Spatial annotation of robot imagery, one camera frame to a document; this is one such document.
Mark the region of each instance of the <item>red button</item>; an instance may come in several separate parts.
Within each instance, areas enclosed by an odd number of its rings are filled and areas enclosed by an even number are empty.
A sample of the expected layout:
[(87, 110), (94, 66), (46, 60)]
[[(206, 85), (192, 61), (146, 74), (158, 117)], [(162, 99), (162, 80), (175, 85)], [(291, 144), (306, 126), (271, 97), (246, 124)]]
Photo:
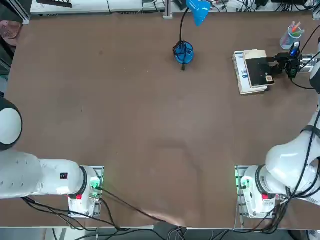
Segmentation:
[(262, 193), (262, 199), (263, 199), (263, 200), (268, 199), (268, 194)]

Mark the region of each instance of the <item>brown table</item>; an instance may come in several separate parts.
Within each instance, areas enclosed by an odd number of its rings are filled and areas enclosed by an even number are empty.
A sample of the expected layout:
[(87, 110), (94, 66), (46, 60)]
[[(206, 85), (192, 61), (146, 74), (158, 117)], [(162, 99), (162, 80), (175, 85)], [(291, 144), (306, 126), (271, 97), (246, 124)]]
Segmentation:
[[(272, 146), (295, 138), (311, 119), (317, 94), (283, 75), (269, 92), (240, 96), (232, 55), (249, 49), (275, 55), (293, 20), (306, 29), (305, 43), (318, 24), (310, 13), (211, 14), (200, 27), (188, 15), (183, 39), (195, 57), (184, 72), (172, 54), (179, 15), (32, 20), (23, 27), (6, 94), (24, 120), (15, 148), (103, 165), (106, 188), (171, 223), (233, 228), (234, 166), (262, 165)], [(305, 53), (317, 51), (318, 35)], [(297, 82), (308, 85), (308, 78), (299, 75)], [(105, 199), (122, 226), (154, 223)], [(65, 196), (38, 200), (68, 206)], [(66, 225), (20, 199), (1, 200), (0, 212), (0, 226)], [(320, 207), (294, 200), (281, 227), (319, 229), (319, 214)], [(105, 209), (101, 218), (108, 219)], [(256, 223), (246, 220), (245, 227)]]

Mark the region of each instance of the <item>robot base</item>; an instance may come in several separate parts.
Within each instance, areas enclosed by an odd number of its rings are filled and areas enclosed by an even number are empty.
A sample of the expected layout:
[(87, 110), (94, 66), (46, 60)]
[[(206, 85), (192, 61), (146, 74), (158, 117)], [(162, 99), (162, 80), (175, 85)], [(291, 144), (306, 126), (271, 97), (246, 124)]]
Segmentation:
[[(87, 185), (82, 195), (77, 195), (75, 199), (68, 197), (69, 210), (90, 217), (97, 217), (101, 212), (100, 197), (102, 192), (93, 187), (101, 187), (104, 180), (103, 166), (82, 166), (87, 173)], [(86, 218), (85, 216), (70, 213), (72, 218)]]
[(263, 219), (275, 207), (276, 198), (263, 199), (263, 195), (258, 191), (256, 184), (256, 171), (259, 166), (236, 166), (235, 175), (238, 191), (238, 202), (240, 215), (251, 219)]

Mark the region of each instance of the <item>cup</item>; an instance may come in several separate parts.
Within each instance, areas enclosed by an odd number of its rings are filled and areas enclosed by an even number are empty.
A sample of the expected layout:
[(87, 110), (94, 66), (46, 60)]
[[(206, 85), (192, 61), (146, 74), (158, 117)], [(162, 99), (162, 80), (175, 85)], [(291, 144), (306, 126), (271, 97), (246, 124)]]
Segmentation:
[(300, 27), (298, 27), (298, 29), (295, 31), (296, 33), (301, 32), (300, 34), (295, 34), (292, 32), (292, 28), (293, 26), (289, 26), (287, 31), (285, 32), (285, 34), (283, 35), (283, 37), (280, 39), (280, 46), (284, 49), (284, 50), (289, 50), (292, 46), (292, 44), (294, 44), (294, 42), (297, 42), (299, 38), (301, 38), (302, 36), (302, 30)]

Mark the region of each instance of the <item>stack of books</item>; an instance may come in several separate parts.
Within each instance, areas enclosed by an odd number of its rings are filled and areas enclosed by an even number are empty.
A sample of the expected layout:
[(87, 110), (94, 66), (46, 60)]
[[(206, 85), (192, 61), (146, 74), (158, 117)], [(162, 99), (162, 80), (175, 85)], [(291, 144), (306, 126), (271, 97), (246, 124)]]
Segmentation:
[(266, 51), (235, 51), (232, 59), (241, 95), (264, 92), (275, 84)]

